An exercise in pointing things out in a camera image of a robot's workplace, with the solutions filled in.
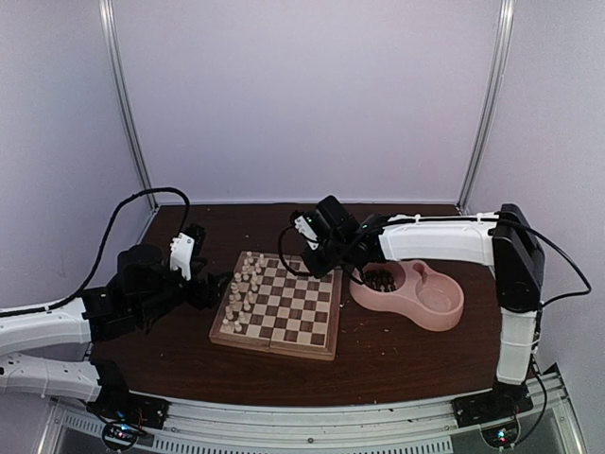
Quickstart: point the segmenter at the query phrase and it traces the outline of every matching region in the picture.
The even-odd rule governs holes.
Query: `pink pet bowl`
[[[449,276],[421,260],[370,264],[366,284],[351,281],[351,296],[369,310],[395,312],[429,331],[446,331],[460,321],[464,293]]]

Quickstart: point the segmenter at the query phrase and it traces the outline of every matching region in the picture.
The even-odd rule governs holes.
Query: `chess square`
[[[320,293],[315,290],[307,290],[306,295],[304,295],[305,300],[317,300]]]
[[[298,331],[301,329],[301,321],[300,320],[288,320],[285,329],[291,329],[292,331]]]
[[[292,306],[293,309],[302,309],[304,307],[304,300],[292,300]]]
[[[272,341],[283,341],[285,337],[285,329],[273,328],[273,334],[271,335]]]
[[[285,335],[284,335],[284,341],[287,342],[296,342],[296,339],[299,337],[299,332],[298,331],[290,331],[289,329],[287,329],[285,331]]]
[[[261,314],[252,314],[252,316],[250,317],[250,324],[260,326],[261,324],[263,324],[263,316]]]
[[[266,312],[267,312],[266,306],[254,305],[254,307],[252,308],[252,315],[254,315],[254,314],[265,315]]]
[[[270,326],[273,327],[273,325],[275,324],[275,317],[270,317],[269,315],[266,315],[263,318],[263,326]]]
[[[287,327],[287,319],[283,319],[282,317],[276,318],[275,327],[285,329]]]
[[[305,333],[313,332],[313,323],[312,322],[301,322],[301,331]]]
[[[301,320],[304,320],[305,322],[314,322],[315,321],[315,311],[304,310],[302,312]]]
[[[315,304],[315,309],[318,312],[330,312],[330,303],[325,301],[317,301]]]
[[[251,338],[258,338],[261,334],[261,327],[255,324],[251,324],[248,326],[246,334]]]
[[[289,319],[290,318],[290,308],[289,307],[278,307],[277,316],[283,317],[285,319]]]
[[[271,339],[272,333],[273,333],[273,328],[269,328],[268,326],[262,326],[261,331],[258,334],[258,337],[263,338],[263,339]]]
[[[268,306],[279,306],[282,298],[279,296],[271,295],[268,297],[267,305]]]
[[[315,321],[319,322],[319,323],[327,323],[328,322],[328,313],[327,312],[316,312]]]
[[[298,344],[310,345],[311,333],[299,333]]]
[[[328,334],[327,323],[313,323],[313,334]]]
[[[303,312],[300,309],[291,309],[290,310],[290,319],[300,320],[303,316]]]
[[[324,343],[325,343],[324,334],[312,334],[311,335],[311,345],[323,345]]]

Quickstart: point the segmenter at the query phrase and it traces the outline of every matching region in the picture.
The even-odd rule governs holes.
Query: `metal frame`
[[[126,79],[124,77],[124,67],[122,66],[115,19],[113,17],[113,0],[99,0],[99,7],[101,12],[101,24],[103,25],[105,41],[112,63],[113,81],[115,82],[115,89],[120,104],[124,131],[129,142],[130,154],[132,155],[134,167],[141,186],[144,189],[150,189],[152,187],[151,179],[149,178],[149,172],[141,150],[141,143],[134,124],[132,107],[130,106],[130,98],[126,87]],[[158,207],[158,203],[153,194],[147,195],[147,203],[149,205],[149,210],[151,211]]]
[[[500,22],[498,23],[498,31],[495,38],[495,46],[493,48],[492,70],[488,82],[488,89],[485,94],[483,103],[483,111],[479,120],[479,128],[476,132],[475,144],[473,146],[473,154],[471,162],[464,178],[462,190],[458,198],[458,209],[462,213],[466,213],[468,202],[471,196],[471,191],[475,185],[476,175],[481,164],[481,158],[487,146],[490,128],[493,122],[493,113],[496,108],[496,101],[502,78],[506,69],[507,57],[510,48],[510,36],[512,34],[512,19],[514,14],[515,0],[501,0],[500,6]]]
[[[534,409],[544,397],[536,379],[527,381]],[[558,429],[569,454],[584,454],[569,395],[558,373],[544,376],[548,407],[557,415]],[[166,398],[170,409],[164,430],[150,429],[142,440],[145,451],[173,453],[308,454],[311,452],[388,454],[394,452],[448,453],[451,437],[478,426],[458,428],[447,396],[420,401],[326,408],[246,407]],[[59,425],[98,436],[102,428],[77,401],[61,401],[51,414],[39,453],[57,446]]]

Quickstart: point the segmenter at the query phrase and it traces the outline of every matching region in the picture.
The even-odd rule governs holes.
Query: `wooden board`
[[[247,258],[259,263],[259,256],[260,253],[247,256],[243,252],[234,272],[242,272]],[[250,281],[242,280],[236,283],[236,292],[225,293],[210,330],[210,341],[279,355],[333,360],[337,350],[342,271],[332,271],[321,279],[294,276],[278,255],[265,253],[264,257],[266,265],[260,267],[256,289]],[[288,255],[285,259],[292,269],[307,271],[299,257]],[[249,292],[251,308],[245,310],[243,300]],[[230,302],[232,294],[239,295],[238,301]],[[230,304],[233,320],[225,324]],[[239,320],[237,329],[235,320]]]

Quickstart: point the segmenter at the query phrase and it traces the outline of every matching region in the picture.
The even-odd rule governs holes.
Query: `pink bowl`
[[[460,321],[464,293],[451,277],[431,270],[421,260],[370,264],[364,272],[375,270],[390,272],[397,289],[386,293],[351,281],[351,295],[360,305],[401,314],[429,331],[446,331]]]

